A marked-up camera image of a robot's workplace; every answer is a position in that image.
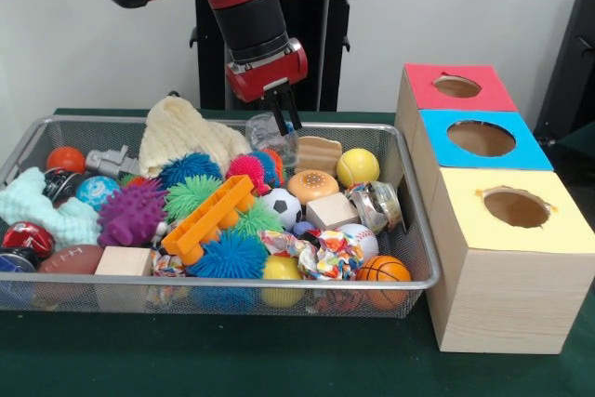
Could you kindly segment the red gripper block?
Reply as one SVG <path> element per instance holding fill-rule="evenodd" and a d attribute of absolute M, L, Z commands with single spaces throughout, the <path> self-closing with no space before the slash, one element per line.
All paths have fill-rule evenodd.
<path fill-rule="evenodd" d="M 307 77 L 308 59 L 302 44 L 297 38 L 290 38 L 288 46 L 272 56 L 256 62 L 237 64 L 230 62 L 226 66 L 226 78 L 235 96 L 244 103 L 262 99 L 265 93 L 287 82 L 294 85 Z M 292 87 L 283 93 L 284 107 L 287 110 L 293 128 L 298 131 L 302 123 L 295 103 Z M 268 94 L 267 102 L 271 107 L 275 123 L 281 136 L 288 133 L 277 94 Z"/>

